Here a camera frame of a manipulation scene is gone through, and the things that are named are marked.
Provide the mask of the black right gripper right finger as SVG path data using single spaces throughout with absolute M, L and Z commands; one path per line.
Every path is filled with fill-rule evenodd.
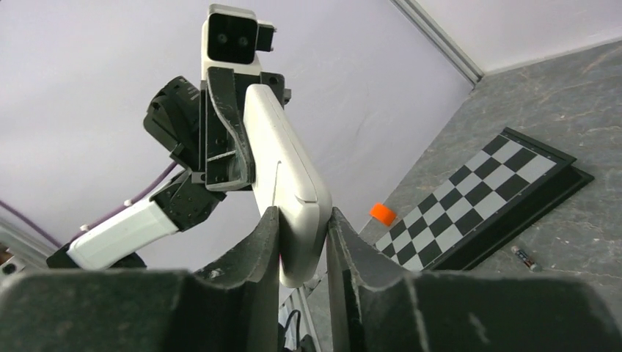
M 413 272 L 334 208 L 326 236 L 335 351 L 619 351 L 599 294 L 568 277 Z

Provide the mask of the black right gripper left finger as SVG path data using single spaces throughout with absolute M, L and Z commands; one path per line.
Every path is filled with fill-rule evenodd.
M 201 271 L 52 269 L 1 285 L 3 351 L 276 351 L 279 211 Z

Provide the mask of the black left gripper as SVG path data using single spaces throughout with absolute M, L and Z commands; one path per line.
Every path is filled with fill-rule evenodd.
M 210 67 L 200 87 L 178 76 L 160 89 L 147 108 L 144 129 L 178 165 L 205 174 L 208 190 L 246 188 L 255 180 L 243 120 L 246 89 L 253 84 L 270 87 L 282 106 L 291 99 L 280 74 L 251 76 Z

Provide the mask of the white remote control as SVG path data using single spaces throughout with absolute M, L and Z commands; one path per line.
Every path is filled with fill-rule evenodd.
M 255 161 L 252 191 L 261 213 L 279 210 L 279 280 L 297 288 L 318 267 L 332 214 L 332 195 L 273 90 L 246 90 L 244 127 Z

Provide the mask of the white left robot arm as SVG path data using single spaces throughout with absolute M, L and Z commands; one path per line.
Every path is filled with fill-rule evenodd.
M 182 76 L 147 107 L 144 129 L 181 171 L 82 230 L 46 260 L 49 268 L 141 268 L 138 250 L 203 223 L 232 191 L 249 191 L 256 158 L 244 126 L 246 96 L 265 84 L 286 104 L 290 90 L 278 73 L 248 75 L 211 67 L 199 87 Z

